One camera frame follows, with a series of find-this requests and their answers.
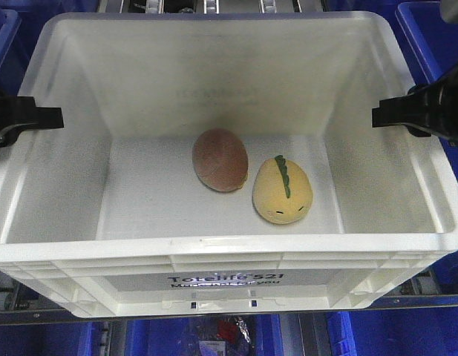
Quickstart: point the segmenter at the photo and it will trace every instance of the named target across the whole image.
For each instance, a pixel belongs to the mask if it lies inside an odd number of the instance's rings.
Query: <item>yellow plush toy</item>
[[[277,156],[260,167],[253,186],[257,212],[274,224],[289,224],[306,216],[313,203],[313,190],[303,170]]]

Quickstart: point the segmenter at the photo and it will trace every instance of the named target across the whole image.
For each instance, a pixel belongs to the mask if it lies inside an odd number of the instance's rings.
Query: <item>brown egg-shaped object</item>
[[[202,183],[223,192],[242,188],[249,169],[242,141],[223,128],[207,130],[197,138],[192,163]]]

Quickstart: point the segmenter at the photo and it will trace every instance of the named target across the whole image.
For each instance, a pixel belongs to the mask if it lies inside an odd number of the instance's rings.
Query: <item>white plastic surface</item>
[[[438,140],[371,128],[371,108],[413,84],[383,19],[175,19],[44,29],[20,95],[62,107],[65,128],[0,151],[2,271],[82,317],[357,309],[458,249]],[[194,173],[213,127],[246,145],[235,193]],[[277,154],[313,185],[292,225],[252,207]]]

